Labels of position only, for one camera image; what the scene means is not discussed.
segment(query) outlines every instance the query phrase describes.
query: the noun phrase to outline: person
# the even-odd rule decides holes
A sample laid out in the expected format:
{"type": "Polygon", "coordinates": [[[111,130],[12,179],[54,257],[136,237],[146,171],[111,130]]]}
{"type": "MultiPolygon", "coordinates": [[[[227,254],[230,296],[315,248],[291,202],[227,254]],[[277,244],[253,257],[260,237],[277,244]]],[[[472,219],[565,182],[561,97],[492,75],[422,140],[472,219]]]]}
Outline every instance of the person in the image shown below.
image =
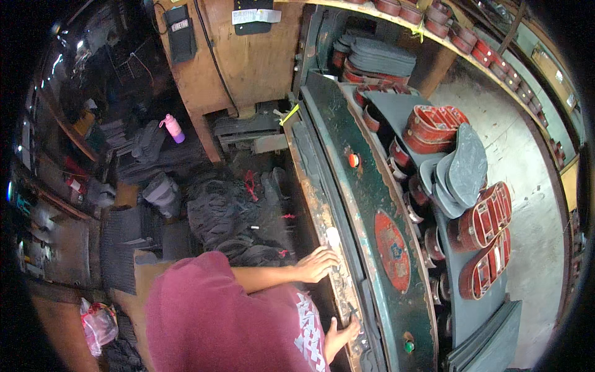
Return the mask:
{"type": "Polygon", "coordinates": [[[338,264],[323,246],[287,267],[230,267],[220,252],[175,263],[145,305],[155,369],[330,371],[359,322],[338,330],[333,317],[325,335],[312,299],[291,282],[318,283],[338,264]]]}

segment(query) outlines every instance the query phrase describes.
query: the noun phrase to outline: rusty metal edge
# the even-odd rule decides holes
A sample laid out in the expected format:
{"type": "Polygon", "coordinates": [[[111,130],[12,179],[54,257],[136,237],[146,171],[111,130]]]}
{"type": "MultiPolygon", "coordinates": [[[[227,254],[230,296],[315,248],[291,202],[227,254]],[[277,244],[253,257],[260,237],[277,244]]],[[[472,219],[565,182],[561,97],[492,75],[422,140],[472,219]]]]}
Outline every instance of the rusty metal edge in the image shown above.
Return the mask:
{"type": "MultiPolygon", "coordinates": [[[[397,210],[400,210],[403,212],[406,211],[405,203],[403,201],[403,190],[402,190],[400,184],[398,184],[395,181],[394,177],[392,176],[392,173],[390,172],[389,166],[387,165],[383,156],[376,149],[375,142],[373,141],[373,139],[371,137],[371,132],[368,130],[368,127],[364,123],[364,119],[360,115],[359,111],[353,106],[353,104],[350,100],[350,97],[349,97],[349,92],[345,91],[343,88],[343,86],[345,84],[343,84],[343,83],[337,83],[337,84],[339,85],[339,89],[341,90],[341,92],[343,92],[343,96],[347,100],[347,107],[349,109],[349,112],[355,119],[355,123],[358,125],[360,131],[362,132],[362,134],[364,136],[364,139],[366,140],[366,142],[368,143],[368,145],[370,147],[370,150],[372,151],[372,155],[374,156],[374,160],[376,161],[378,171],[382,175],[384,184],[389,188],[389,194],[390,194],[393,202],[395,202],[395,205],[397,206],[397,210]]],[[[430,275],[428,273],[427,267],[425,266],[425,264],[422,261],[421,247],[419,246],[419,242],[415,236],[413,223],[411,222],[411,220],[408,217],[404,218],[404,220],[406,221],[406,230],[405,231],[407,232],[408,235],[413,237],[412,241],[409,242],[409,245],[413,246],[415,248],[415,252],[417,254],[414,255],[414,257],[417,261],[421,279],[424,282],[424,287],[425,287],[425,299],[424,300],[425,300],[425,303],[426,303],[426,306],[428,309],[428,315],[430,316],[431,337],[432,337],[432,340],[434,341],[433,364],[434,364],[434,370],[437,370],[438,369],[438,351],[439,351],[439,349],[438,349],[438,324],[437,324],[437,320],[436,320],[436,312],[434,310],[434,301],[430,296],[430,292],[431,292],[430,291],[430,275]]]]}
{"type": "MultiPolygon", "coordinates": [[[[308,88],[305,86],[302,86],[302,95],[304,97],[304,101],[306,102],[306,106],[308,107],[308,109],[311,109],[311,105],[313,104],[314,100],[313,100],[312,95],[310,94],[308,88]]],[[[320,113],[318,112],[317,109],[315,111],[314,110],[310,111],[310,113],[312,115],[317,115],[318,119],[322,120],[322,117],[320,116],[320,113]]],[[[331,142],[330,135],[324,129],[323,129],[323,131],[325,133],[319,132],[319,135],[326,138],[326,140],[325,140],[326,143],[330,143],[331,142]]],[[[327,146],[325,146],[325,147],[327,150],[327,155],[333,155],[333,154],[329,154],[328,153],[329,148],[327,146]]],[[[334,155],[335,155],[334,157],[328,156],[329,161],[332,163],[332,165],[337,165],[339,162],[339,159],[336,157],[336,154],[334,154],[334,155]]],[[[340,192],[342,194],[343,202],[348,205],[348,209],[350,211],[355,212],[355,214],[349,214],[348,219],[349,219],[352,227],[357,232],[358,245],[360,246],[360,253],[362,254],[362,257],[364,258],[364,262],[363,262],[364,267],[366,269],[366,274],[368,276],[368,279],[370,280],[370,283],[371,283],[371,293],[372,293],[372,296],[374,297],[374,305],[378,311],[379,319],[380,319],[380,323],[381,323],[381,327],[379,327],[379,328],[380,328],[380,333],[382,335],[382,341],[383,341],[383,345],[384,345],[384,356],[387,360],[387,364],[389,365],[389,370],[398,371],[399,370],[398,358],[390,357],[391,352],[393,352],[393,354],[394,354],[394,351],[397,350],[397,344],[396,344],[396,341],[394,338],[392,324],[388,321],[389,311],[386,306],[387,301],[384,296],[384,291],[382,290],[382,287],[379,284],[380,276],[379,276],[378,271],[380,270],[382,272],[382,271],[384,271],[384,269],[383,268],[379,269],[376,267],[376,264],[374,261],[374,256],[371,252],[371,244],[369,242],[369,237],[368,237],[369,235],[368,235],[366,228],[363,224],[363,221],[361,219],[361,214],[359,213],[359,208],[357,206],[357,203],[355,202],[355,198],[353,197],[353,194],[349,190],[349,185],[347,183],[347,175],[345,175],[345,172],[343,171],[343,168],[341,165],[334,166],[333,168],[336,172],[336,176],[339,181],[338,184],[340,186],[340,192]]]]}
{"type": "MultiPolygon", "coordinates": [[[[314,191],[312,191],[311,193],[306,192],[307,190],[312,190],[313,187],[315,187],[310,178],[306,175],[306,172],[304,170],[304,168],[302,167],[302,162],[301,162],[301,155],[299,153],[299,150],[297,148],[297,146],[295,145],[294,142],[294,136],[293,136],[293,132],[292,132],[292,125],[299,121],[299,117],[297,115],[295,115],[293,118],[291,118],[290,120],[288,120],[287,122],[285,122],[284,124],[284,128],[285,128],[285,136],[287,138],[287,144],[289,146],[289,151],[292,155],[292,159],[293,159],[293,166],[296,170],[296,175],[297,178],[299,180],[299,183],[302,187],[302,189],[305,191],[304,192],[304,197],[306,199],[306,204],[308,205],[308,211],[310,212],[310,216],[314,222],[314,226],[316,228],[317,231],[317,236],[318,236],[318,241],[321,244],[325,244],[326,241],[326,237],[325,237],[325,233],[324,231],[322,231],[319,227],[320,226],[325,226],[325,227],[331,227],[334,226],[334,218],[332,213],[329,213],[329,216],[331,218],[331,221],[325,221],[324,218],[322,217],[322,214],[316,214],[313,213],[313,211],[319,210],[320,209],[320,205],[318,202],[314,202],[312,200],[312,195],[314,195],[314,191]]],[[[342,263],[342,267],[340,270],[345,270],[347,272],[347,275],[343,278],[340,279],[339,276],[341,275],[340,273],[331,273],[329,274],[330,276],[330,282],[331,282],[331,287],[333,289],[333,294],[334,294],[334,298],[335,298],[335,305],[337,307],[337,309],[339,310],[339,317],[340,320],[342,322],[342,324],[344,326],[349,324],[350,321],[350,316],[351,316],[351,312],[344,312],[343,309],[346,307],[345,304],[342,304],[342,301],[347,301],[345,299],[345,296],[340,296],[340,291],[338,290],[338,285],[340,283],[342,283],[344,280],[347,282],[352,282],[353,286],[349,287],[349,286],[344,286],[343,287],[343,291],[349,290],[351,291],[351,295],[357,300],[357,310],[356,312],[358,313],[358,318],[364,322],[366,320],[366,318],[362,315],[361,313],[361,309],[362,309],[362,302],[361,299],[359,298],[359,295],[355,289],[355,285],[356,283],[353,281],[351,273],[350,273],[350,269],[349,269],[349,265],[347,264],[349,261],[346,258],[345,252],[343,250],[343,244],[340,244],[340,249],[337,252],[339,259],[342,263]]],[[[347,353],[348,355],[348,359],[349,359],[349,365],[352,371],[354,372],[360,372],[362,371],[361,368],[361,363],[360,363],[360,357],[361,354],[356,354],[353,352],[353,345],[355,344],[354,341],[350,341],[348,343],[348,350],[349,353],[347,353]]]]}

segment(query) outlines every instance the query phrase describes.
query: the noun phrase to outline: red button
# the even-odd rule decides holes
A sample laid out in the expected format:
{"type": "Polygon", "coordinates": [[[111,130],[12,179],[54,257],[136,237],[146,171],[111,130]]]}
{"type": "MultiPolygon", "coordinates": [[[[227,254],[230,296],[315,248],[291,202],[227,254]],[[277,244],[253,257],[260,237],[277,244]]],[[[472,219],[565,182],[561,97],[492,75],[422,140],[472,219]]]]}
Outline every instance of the red button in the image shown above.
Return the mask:
{"type": "Polygon", "coordinates": [[[352,168],[355,168],[359,165],[359,155],[358,154],[349,155],[349,165],[351,165],[352,168]]]}

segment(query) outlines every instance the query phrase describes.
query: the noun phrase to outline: green button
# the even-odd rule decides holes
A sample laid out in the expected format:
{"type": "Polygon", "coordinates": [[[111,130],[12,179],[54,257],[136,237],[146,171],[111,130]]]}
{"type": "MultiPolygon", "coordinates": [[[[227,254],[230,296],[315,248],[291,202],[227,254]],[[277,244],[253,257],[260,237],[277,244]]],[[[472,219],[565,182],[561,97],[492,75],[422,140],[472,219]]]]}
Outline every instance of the green button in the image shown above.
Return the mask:
{"type": "Polygon", "coordinates": [[[408,354],[415,349],[415,345],[411,341],[405,342],[405,352],[408,354]]]}

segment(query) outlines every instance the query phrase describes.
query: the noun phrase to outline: pink water bottle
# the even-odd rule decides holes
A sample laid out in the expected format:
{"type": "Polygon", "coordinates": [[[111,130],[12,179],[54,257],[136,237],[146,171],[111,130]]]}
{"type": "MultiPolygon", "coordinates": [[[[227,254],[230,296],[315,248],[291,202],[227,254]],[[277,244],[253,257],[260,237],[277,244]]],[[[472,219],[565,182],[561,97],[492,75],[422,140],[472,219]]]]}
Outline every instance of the pink water bottle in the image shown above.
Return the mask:
{"type": "Polygon", "coordinates": [[[178,124],[176,118],[167,114],[165,116],[165,119],[161,120],[161,122],[159,123],[159,128],[163,126],[163,123],[165,123],[165,127],[167,128],[171,136],[174,138],[174,141],[176,143],[184,142],[186,137],[182,132],[182,128],[180,128],[180,125],[178,124]]]}

